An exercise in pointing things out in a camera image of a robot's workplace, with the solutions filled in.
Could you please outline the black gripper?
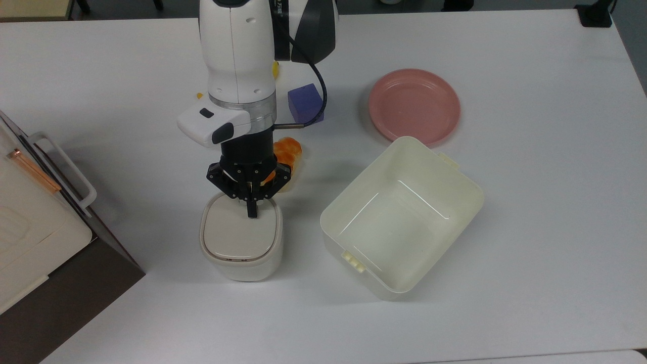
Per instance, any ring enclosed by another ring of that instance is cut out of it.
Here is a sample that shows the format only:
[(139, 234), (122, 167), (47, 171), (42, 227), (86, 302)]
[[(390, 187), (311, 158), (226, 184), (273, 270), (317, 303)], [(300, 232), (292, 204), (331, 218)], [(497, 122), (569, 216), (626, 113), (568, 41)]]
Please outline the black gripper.
[(222, 143), (220, 151), (206, 178), (230, 198), (246, 201), (249, 218), (258, 217), (257, 201), (272, 198), (291, 180), (291, 166), (273, 152), (270, 129)]

